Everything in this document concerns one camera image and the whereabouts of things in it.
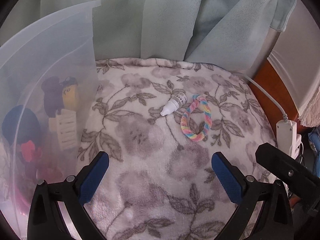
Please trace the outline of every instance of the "braided yarn bracelet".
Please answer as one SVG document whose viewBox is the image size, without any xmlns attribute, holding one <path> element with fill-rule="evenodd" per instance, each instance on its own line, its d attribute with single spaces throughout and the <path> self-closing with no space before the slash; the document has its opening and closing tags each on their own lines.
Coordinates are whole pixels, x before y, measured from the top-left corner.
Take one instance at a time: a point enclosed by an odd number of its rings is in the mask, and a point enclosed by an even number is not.
<svg viewBox="0 0 320 240">
<path fill-rule="evenodd" d="M 188 138 L 190 138 L 194 142 L 200 142 L 207 135 L 209 129 L 212 126 L 211 109 L 208 106 L 208 102 L 204 96 L 193 95 L 192 98 L 193 98 L 192 104 L 187 108 L 187 110 L 184 112 L 184 114 L 181 117 L 180 126 L 181 126 L 182 132 Z M 201 111 L 204 112 L 204 119 L 205 119 L 204 128 L 198 134 L 194 134 L 191 131 L 190 127 L 188 127 L 188 117 L 196 108 L 199 108 Z"/>
</svg>

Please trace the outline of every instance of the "eye drop bottle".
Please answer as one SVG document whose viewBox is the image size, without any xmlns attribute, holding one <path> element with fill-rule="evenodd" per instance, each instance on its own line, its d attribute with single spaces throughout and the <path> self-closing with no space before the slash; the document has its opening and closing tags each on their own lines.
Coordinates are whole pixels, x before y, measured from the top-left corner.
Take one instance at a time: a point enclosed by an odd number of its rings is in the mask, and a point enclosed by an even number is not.
<svg viewBox="0 0 320 240">
<path fill-rule="evenodd" d="M 187 96 L 184 93 L 180 92 L 165 104 L 160 114 L 162 116 L 172 114 L 174 111 L 177 111 L 180 107 L 182 107 L 187 101 Z"/>
</svg>

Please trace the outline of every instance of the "transparent plastic bin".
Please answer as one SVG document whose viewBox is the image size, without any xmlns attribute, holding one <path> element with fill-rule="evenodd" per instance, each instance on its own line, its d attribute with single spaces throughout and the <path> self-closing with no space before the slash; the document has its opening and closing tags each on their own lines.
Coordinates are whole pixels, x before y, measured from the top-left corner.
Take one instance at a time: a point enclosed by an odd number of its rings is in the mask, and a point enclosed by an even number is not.
<svg viewBox="0 0 320 240">
<path fill-rule="evenodd" d="M 98 87 L 92 8 L 100 5 L 50 14 L 0 47 L 0 210 L 20 238 L 37 181 L 75 174 Z"/>
</svg>

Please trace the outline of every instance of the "floral blanket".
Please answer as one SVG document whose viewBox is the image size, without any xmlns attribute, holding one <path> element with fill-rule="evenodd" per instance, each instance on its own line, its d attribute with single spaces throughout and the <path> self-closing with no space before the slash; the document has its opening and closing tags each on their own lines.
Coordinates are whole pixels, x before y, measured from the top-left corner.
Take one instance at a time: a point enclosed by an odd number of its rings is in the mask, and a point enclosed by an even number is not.
<svg viewBox="0 0 320 240">
<path fill-rule="evenodd" d="M 100 85 L 79 149 L 77 169 L 103 150 L 110 166 L 85 208 L 108 240 L 214 239 L 236 206 L 211 169 L 221 151 L 244 175 L 271 181 L 255 162 L 258 145 L 275 138 L 247 84 L 211 64 L 164 59 L 97 61 Z M 188 103 L 171 115 L 160 112 L 176 93 Z M 193 94 L 204 94 L 213 125 L 199 143 L 180 129 Z M 204 125 L 191 114 L 191 129 Z M 259 206 L 243 234 L 247 237 Z"/>
</svg>

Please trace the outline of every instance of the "wooden bed frame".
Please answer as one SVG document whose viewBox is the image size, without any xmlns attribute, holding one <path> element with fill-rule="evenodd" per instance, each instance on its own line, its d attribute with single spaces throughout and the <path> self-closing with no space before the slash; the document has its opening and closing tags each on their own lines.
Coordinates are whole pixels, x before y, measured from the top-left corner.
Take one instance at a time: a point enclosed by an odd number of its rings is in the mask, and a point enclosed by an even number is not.
<svg viewBox="0 0 320 240">
<path fill-rule="evenodd" d="M 312 130 L 312 128 L 300 125 L 300 121 L 298 119 L 299 114 L 296 106 L 294 105 L 287 88 L 269 61 L 265 60 L 253 80 L 261 85 L 283 107 L 289 120 L 297 122 L 297 133 L 303 134 Z M 282 119 L 281 111 L 255 85 L 250 83 L 249 86 L 265 112 L 272 130 L 276 135 L 276 123 Z"/>
</svg>

